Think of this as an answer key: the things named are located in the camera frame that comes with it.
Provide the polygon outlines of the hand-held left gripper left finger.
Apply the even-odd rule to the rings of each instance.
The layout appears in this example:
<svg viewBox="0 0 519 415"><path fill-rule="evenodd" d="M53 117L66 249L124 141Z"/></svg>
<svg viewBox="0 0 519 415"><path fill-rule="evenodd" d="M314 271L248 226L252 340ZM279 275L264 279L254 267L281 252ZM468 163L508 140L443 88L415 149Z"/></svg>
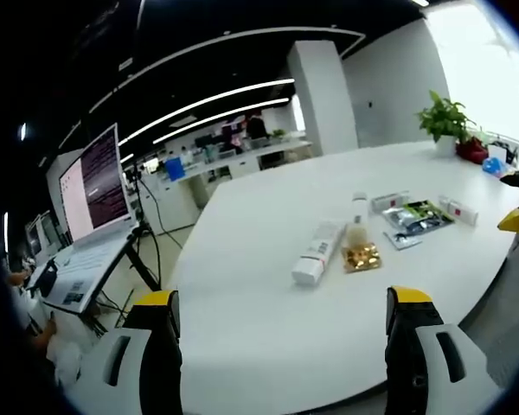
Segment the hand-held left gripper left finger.
<svg viewBox="0 0 519 415"><path fill-rule="evenodd" d="M179 292L145 295L84 355L67 397L80 414L181 414L179 338Z"/></svg>

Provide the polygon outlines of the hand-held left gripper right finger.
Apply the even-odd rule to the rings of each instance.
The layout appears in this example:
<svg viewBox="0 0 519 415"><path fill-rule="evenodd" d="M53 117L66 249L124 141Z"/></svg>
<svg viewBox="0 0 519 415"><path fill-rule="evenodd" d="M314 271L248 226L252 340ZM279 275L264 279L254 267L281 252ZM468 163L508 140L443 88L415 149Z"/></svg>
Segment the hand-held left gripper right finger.
<svg viewBox="0 0 519 415"><path fill-rule="evenodd" d="M387 291L386 414L483 414L502 394L487 358L423 291Z"/></svg>

